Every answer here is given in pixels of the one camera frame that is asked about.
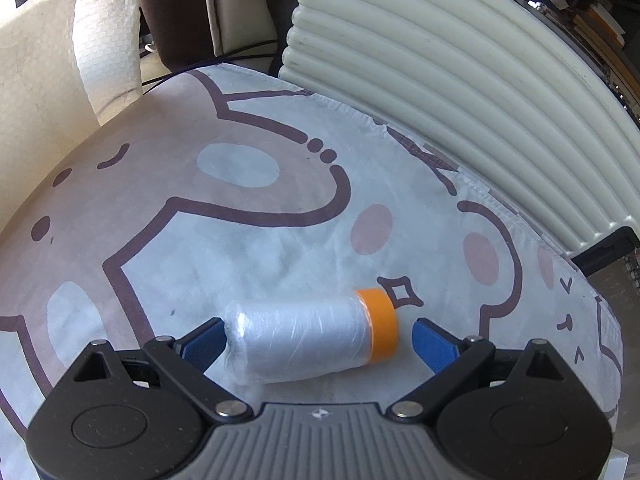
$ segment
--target bubble wrap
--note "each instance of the bubble wrap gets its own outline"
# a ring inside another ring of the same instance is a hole
[[[0,232],[57,163],[142,95],[138,0],[41,0],[0,27]]]
[[[74,56],[75,4],[26,4],[0,28],[0,231],[99,126]]]
[[[142,95],[138,0],[78,0],[73,41],[89,101],[104,124]]]

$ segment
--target plastic wrap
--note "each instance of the plastic wrap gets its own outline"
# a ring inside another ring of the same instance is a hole
[[[369,362],[372,334],[355,294],[306,301],[232,303],[223,316],[225,366],[238,384],[317,377]]]
[[[78,0],[74,50],[100,124],[142,95],[139,32],[138,0]]]

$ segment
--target orange spool cap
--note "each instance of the orange spool cap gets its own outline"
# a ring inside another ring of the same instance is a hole
[[[356,290],[371,327],[369,364],[391,359],[398,348],[398,318],[393,303],[379,288]]]

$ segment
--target cartoon print cushion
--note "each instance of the cartoon print cushion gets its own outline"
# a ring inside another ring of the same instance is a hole
[[[429,317],[499,347],[548,338],[615,425],[620,327],[524,218],[410,132],[233,66],[170,79],[74,150],[0,237],[0,470],[35,478],[25,427],[87,342],[181,336],[231,300],[379,286],[401,343],[389,362],[264,401],[386,408],[431,375],[411,328]]]

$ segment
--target white radiator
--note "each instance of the white radiator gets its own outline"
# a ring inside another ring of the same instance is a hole
[[[477,172],[579,254],[640,235],[640,132],[601,79],[513,0],[298,0],[280,77]]]

